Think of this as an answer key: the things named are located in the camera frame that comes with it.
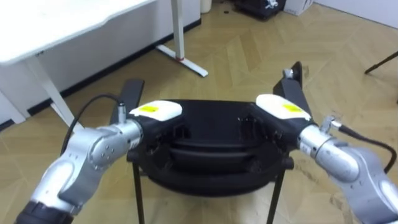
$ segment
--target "stool leg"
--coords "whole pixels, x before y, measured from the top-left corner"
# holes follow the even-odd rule
[[[142,205],[141,177],[139,175],[139,166],[135,163],[132,164],[132,173],[134,175],[134,186],[136,189],[138,223],[145,224],[144,206]]]
[[[274,191],[272,193],[271,204],[269,205],[267,224],[272,224],[274,222],[276,207],[278,206],[278,200],[280,195],[280,190],[282,190],[282,183],[284,181],[285,171],[281,172],[275,181]]]

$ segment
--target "yellow label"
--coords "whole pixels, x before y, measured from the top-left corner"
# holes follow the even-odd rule
[[[303,110],[296,105],[286,104],[286,105],[284,105],[284,108],[286,108],[290,112],[303,112]]]
[[[156,112],[157,110],[159,110],[159,108],[156,106],[145,105],[145,106],[142,106],[141,108],[139,108],[139,110],[153,113],[153,112]]]

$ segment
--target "baseboard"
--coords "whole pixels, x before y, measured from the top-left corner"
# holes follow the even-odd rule
[[[195,28],[196,26],[199,26],[201,24],[201,19],[192,22],[191,24],[188,24],[184,27],[184,32],[187,32],[193,28]],[[91,83],[99,80],[100,78],[103,78],[107,75],[109,75],[110,73],[116,71],[117,69],[125,66],[126,64],[132,62],[133,60],[143,56],[144,54],[150,52],[151,50],[154,50],[156,48],[157,45],[159,44],[164,44],[169,40],[173,39],[173,34],[169,34],[166,37],[158,40],[157,42],[154,42],[153,44],[148,45],[147,47],[144,47],[143,49],[139,50],[136,53],[133,53],[130,56],[127,56],[126,58],[114,63],[113,65],[110,65],[109,67],[103,69],[102,71],[93,74],[92,76],[84,79],[83,81],[80,81],[76,84],[74,84],[73,86],[67,88],[66,90],[61,91],[61,96],[62,97],[67,97],[72,95],[73,93],[76,93],[77,91],[81,90],[82,88],[90,85]],[[33,116],[35,114],[37,114],[38,112],[48,108],[52,103],[52,100],[50,98],[42,101],[41,103],[36,104],[35,106],[32,106],[31,108],[29,108],[27,110],[27,112]]]
[[[11,125],[15,124],[11,119],[9,119],[8,121],[1,123],[0,124],[0,131],[10,127]]]

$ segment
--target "black plastic seat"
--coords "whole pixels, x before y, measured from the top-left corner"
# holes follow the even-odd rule
[[[154,182],[183,194],[219,197],[261,188],[286,169],[283,153],[247,117],[250,103],[171,101],[182,106],[184,120],[172,131],[173,141],[160,139],[127,156]]]

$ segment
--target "black case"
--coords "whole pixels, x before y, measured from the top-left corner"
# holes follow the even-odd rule
[[[277,2],[277,7],[266,9],[267,0],[236,0],[235,7],[261,19],[268,19],[279,11],[284,10],[286,0],[278,0]]]

